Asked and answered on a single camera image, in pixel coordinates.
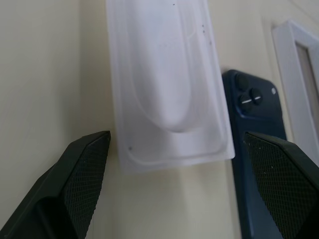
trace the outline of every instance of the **dark blue smartphone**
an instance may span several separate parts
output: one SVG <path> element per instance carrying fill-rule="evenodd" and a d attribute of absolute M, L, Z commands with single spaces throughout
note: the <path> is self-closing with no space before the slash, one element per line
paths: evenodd
<path fill-rule="evenodd" d="M 236 156 L 232 160 L 243 239 L 282 239 L 261 198 L 244 144 L 247 131 L 286 140 L 278 91 L 270 81 L 230 70 L 223 74 Z"/>

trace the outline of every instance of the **white door frame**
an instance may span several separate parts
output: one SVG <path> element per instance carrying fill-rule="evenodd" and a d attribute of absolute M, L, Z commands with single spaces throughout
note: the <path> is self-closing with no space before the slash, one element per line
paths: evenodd
<path fill-rule="evenodd" d="M 296 46 L 308 50 L 319 92 L 319 39 L 291 20 L 274 28 L 273 38 L 295 143 L 319 166 L 319 137 Z"/>

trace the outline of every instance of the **black mesh surface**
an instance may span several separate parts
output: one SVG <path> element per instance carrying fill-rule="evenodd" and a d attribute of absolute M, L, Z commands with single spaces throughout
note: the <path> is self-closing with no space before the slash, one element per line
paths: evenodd
<path fill-rule="evenodd" d="M 108 137 L 91 143 L 83 151 L 68 182 L 61 199 L 79 239 L 84 239 L 89 228 L 102 188 Z"/>
<path fill-rule="evenodd" d="M 259 193 L 281 234 L 302 238 L 303 227 L 318 209 L 316 188 L 277 145 L 249 134 L 245 143 Z"/>

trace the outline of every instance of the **cream wall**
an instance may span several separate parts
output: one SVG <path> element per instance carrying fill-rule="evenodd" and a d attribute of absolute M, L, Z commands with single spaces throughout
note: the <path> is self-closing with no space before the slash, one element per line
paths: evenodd
<path fill-rule="evenodd" d="M 278 87 L 271 28 L 319 23 L 288 0 L 208 0 L 222 70 Z M 0 1 L 0 227 L 66 145 L 103 129 L 113 141 L 88 239 L 238 239 L 230 161 L 135 176 L 119 171 L 104 0 Z"/>

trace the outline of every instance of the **white plastic tray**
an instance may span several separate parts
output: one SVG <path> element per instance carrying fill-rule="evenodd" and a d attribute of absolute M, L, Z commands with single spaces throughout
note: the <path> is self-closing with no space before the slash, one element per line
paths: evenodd
<path fill-rule="evenodd" d="M 107 0 L 107 16 L 123 169 L 233 158 L 206 0 Z"/>

